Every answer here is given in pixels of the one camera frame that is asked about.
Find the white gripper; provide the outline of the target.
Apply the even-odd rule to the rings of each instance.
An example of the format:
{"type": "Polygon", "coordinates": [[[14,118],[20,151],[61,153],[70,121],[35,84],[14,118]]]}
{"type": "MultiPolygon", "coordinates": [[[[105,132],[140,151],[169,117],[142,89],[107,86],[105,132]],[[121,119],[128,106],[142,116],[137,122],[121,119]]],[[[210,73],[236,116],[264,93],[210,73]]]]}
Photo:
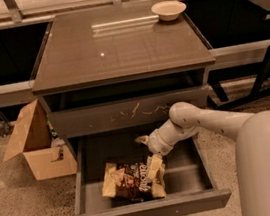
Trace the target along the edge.
{"type": "Polygon", "coordinates": [[[146,178],[148,183],[155,179],[157,172],[162,167],[162,156],[168,155],[179,140],[179,128],[170,120],[155,129],[149,136],[136,137],[135,141],[138,144],[148,145],[149,151],[155,154],[147,158],[146,178]]]}

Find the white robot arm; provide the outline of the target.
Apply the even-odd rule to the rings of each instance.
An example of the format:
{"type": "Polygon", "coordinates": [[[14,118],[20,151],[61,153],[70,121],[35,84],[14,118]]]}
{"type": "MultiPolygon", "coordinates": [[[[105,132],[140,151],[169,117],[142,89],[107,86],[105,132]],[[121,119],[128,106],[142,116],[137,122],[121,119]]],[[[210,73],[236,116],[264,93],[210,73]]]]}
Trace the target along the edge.
{"type": "Polygon", "coordinates": [[[270,216],[270,111],[243,113],[202,109],[178,102],[169,118],[147,136],[136,139],[154,155],[164,156],[198,128],[232,138],[242,216],[270,216]]]}

